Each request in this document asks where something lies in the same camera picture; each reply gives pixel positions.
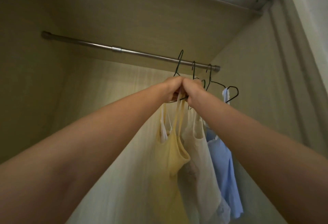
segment person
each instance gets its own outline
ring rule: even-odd
[[[104,106],[1,164],[0,222],[64,223],[146,120],[177,99],[179,88],[288,223],[327,222],[326,158],[184,77]]]

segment yellow garment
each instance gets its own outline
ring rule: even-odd
[[[168,139],[161,143],[161,127],[158,128],[154,149],[154,164],[151,174],[150,198],[154,217],[159,223],[189,223],[183,201],[178,188],[177,173],[190,160],[190,156],[183,148],[180,140],[184,110],[178,100],[173,129]],[[179,116],[179,129],[176,135],[175,127]]]

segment metal rail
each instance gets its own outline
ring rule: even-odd
[[[167,61],[170,63],[178,63],[179,62],[179,60],[176,58],[159,56],[159,55],[150,54],[150,53],[146,53],[146,52],[125,49],[125,48],[121,48],[121,47],[117,47],[117,46],[108,46],[108,45],[103,45],[103,44],[97,44],[97,43],[93,43],[93,42],[89,42],[89,41],[84,41],[84,40],[79,40],[79,39],[75,39],[75,38],[69,38],[69,37],[51,34],[50,32],[47,32],[47,31],[42,31],[41,36],[44,39],[57,40],[57,41],[65,42],[65,43],[79,44],[79,45],[89,46],[89,47],[93,47],[93,48],[109,49],[113,52],[123,52],[123,53],[129,53],[129,54],[133,54],[133,55],[137,55],[137,56],[145,56],[145,57],[149,57],[149,58]],[[210,67],[209,64],[194,63],[194,62],[190,62],[190,61],[186,61],[186,60],[181,60],[180,64],[187,65],[187,66],[195,66],[195,67],[201,68],[201,69],[212,69],[212,71],[214,71],[214,72],[220,71],[220,66],[216,66],[216,65],[212,65],[212,67]]]

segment person's left hand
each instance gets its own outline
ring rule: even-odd
[[[178,99],[180,87],[182,86],[183,81],[182,76],[169,77],[163,83],[167,88],[167,95],[165,102],[176,101]]]

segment closet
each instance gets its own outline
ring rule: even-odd
[[[238,87],[231,106],[327,157],[327,92],[293,0],[221,1],[0,0],[0,162],[173,76],[176,68],[163,60],[46,40],[42,31],[176,59],[183,49],[183,60],[221,67],[212,72],[213,81]],[[193,71],[181,64],[179,73],[192,77]],[[209,72],[195,73],[208,83]],[[208,90],[222,98],[221,87],[211,84]],[[144,204],[144,178],[158,114],[68,223],[154,222]],[[231,223],[285,223],[236,159],[234,167],[244,214]],[[197,223],[193,209],[187,211]]]

